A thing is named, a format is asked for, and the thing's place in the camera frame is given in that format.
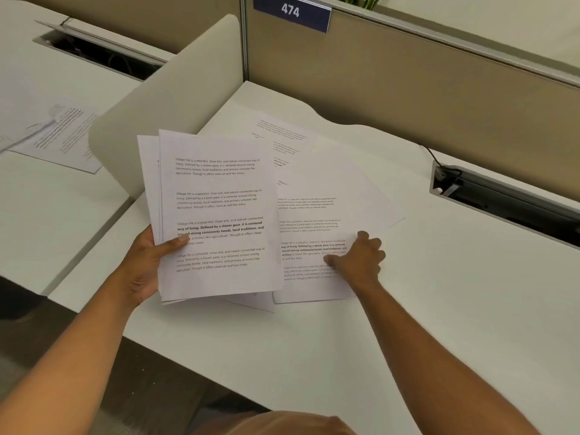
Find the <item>printed paper sheet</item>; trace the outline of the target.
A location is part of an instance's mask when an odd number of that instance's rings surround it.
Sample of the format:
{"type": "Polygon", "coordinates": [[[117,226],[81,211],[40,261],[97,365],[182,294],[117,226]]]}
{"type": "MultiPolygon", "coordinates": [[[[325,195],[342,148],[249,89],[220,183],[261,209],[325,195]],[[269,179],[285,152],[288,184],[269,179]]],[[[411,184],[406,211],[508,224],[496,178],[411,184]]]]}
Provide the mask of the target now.
{"type": "Polygon", "coordinates": [[[263,140],[272,149],[274,170],[288,169],[303,162],[311,153],[320,135],[259,112],[247,124],[248,133],[263,140]]]}
{"type": "Polygon", "coordinates": [[[62,104],[55,104],[50,113],[53,123],[9,147],[8,151],[86,173],[97,173],[102,165],[91,153],[88,133],[98,114],[90,109],[62,104]]]}
{"type": "Polygon", "coordinates": [[[326,148],[278,167],[279,202],[287,210],[320,209],[347,231],[378,234],[405,219],[342,148],[326,148]]]}
{"type": "Polygon", "coordinates": [[[353,297],[346,281],[324,261],[344,255],[356,239],[342,199],[334,191],[278,186],[284,287],[277,305],[353,297]]]}
{"type": "Polygon", "coordinates": [[[54,124],[53,118],[46,122],[40,122],[38,124],[33,124],[29,127],[21,129],[0,128],[0,153],[37,134],[38,132],[49,127],[51,124],[54,124]]]}

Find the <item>blue desk number sign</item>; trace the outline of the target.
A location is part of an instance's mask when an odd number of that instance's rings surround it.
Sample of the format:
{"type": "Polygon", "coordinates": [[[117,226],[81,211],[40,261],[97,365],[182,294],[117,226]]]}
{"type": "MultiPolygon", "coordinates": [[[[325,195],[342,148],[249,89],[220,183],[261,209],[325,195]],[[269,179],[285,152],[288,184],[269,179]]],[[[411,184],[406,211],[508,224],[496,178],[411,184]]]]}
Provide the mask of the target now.
{"type": "Polygon", "coordinates": [[[253,0],[255,10],[326,34],[332,8],[311,0],[253,0]]]}

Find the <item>person's left hand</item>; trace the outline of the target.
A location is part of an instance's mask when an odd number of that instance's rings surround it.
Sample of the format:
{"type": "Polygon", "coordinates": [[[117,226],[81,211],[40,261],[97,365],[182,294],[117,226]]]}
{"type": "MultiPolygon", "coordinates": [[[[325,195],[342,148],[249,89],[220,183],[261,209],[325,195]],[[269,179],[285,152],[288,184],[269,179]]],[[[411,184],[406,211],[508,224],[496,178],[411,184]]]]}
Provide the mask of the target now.
{"type": "Polygon", "coordinates": [[[112,274],[114,284],[120,288],[133,308],[158,291],[158,269],[163,260],[155,260],[155,246],[159,244],[155,243],[153,228],[148,225],[136,236],[126,256],[112,274]]]}

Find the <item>person's right forearm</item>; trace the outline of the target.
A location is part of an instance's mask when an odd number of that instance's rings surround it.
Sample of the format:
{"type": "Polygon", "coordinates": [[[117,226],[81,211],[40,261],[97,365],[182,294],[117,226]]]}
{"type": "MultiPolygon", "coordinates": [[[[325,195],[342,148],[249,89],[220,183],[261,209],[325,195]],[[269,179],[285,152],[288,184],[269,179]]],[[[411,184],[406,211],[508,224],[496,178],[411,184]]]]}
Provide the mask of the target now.
{"type": "Polygon", "coordinates": [[[422,435],[543,435],[371,277],[348,277],[422,435]]]}

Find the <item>person's beige shirt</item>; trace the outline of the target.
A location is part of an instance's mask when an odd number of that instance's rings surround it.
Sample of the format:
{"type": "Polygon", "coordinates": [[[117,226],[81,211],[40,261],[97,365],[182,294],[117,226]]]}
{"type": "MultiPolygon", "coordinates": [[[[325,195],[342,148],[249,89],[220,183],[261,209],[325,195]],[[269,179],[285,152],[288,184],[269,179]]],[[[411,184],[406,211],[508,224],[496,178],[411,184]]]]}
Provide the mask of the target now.
{"type": "Polygon", "coordinates": [[[214,435],[357,435],[339,417],[290,411],[270,411],[238,417],[214,435]]]}

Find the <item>person's right hand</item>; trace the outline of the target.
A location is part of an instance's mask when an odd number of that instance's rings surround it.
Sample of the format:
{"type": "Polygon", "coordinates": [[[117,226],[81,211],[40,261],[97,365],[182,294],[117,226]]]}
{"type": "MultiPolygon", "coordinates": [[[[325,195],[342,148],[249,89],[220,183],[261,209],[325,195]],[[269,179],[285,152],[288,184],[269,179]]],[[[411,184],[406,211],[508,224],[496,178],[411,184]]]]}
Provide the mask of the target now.
{"type": "Polygon", "coordinates": [[[359,231],[344,255],[329,254],[323,260],[346,281],[355,295],[360,296],[382,289],[379,273],[386,253],[381,245],[379,238],[370,238],[366,231],[359,231]]]}

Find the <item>white curved desk divider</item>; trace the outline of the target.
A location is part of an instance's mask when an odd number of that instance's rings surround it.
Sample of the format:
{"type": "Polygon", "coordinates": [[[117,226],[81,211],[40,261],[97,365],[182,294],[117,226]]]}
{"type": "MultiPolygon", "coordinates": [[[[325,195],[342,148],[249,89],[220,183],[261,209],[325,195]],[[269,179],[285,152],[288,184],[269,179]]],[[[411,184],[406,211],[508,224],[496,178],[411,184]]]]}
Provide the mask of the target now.
{"type": "Polygon", "coordinates": [[[227,14],[94,121],[91,152],[135,201],[144,192],[137,136],[196,134],[242,84],[240,22],[227,14]]]}

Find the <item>person's left forearm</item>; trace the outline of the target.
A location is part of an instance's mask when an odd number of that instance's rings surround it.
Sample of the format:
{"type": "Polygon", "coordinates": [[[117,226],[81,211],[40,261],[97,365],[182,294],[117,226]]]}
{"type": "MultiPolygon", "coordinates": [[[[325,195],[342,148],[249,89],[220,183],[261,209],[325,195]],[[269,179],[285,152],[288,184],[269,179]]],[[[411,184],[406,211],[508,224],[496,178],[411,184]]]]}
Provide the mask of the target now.
{"type": "Polygon", "coordinates": [[[0,403],[0,435],[88,435],[138,305],[113,273],[0,403]]]}

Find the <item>beige cubicle partition panel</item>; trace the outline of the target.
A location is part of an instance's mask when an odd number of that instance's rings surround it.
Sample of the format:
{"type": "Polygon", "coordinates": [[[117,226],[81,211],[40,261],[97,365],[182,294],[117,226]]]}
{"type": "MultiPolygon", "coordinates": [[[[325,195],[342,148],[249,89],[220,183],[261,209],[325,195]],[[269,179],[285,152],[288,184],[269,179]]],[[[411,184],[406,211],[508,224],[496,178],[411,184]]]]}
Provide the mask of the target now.
{"type": "Polygon", "coordinates": [[[23,0],[156,48],[178,53],[240,0],[23,0]]]}
{"type": "Polygon", "coordinates": [[[246,77],[580,201],[580,68],[408,14],[336,0],[326,34],[240,0],[246,77]]]}

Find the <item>bundle of printed paper sheets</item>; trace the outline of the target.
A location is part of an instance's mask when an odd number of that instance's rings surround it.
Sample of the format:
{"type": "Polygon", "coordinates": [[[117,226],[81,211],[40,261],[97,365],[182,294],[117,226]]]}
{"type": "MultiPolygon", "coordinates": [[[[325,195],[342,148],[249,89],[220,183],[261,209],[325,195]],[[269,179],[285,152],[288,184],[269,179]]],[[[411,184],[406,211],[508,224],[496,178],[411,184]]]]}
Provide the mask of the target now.
{"type": "Polygon", "coordinates": [[[163,303],[284,287],[274,153],[263,139],[159,130],[138,136],[163,303]]]}

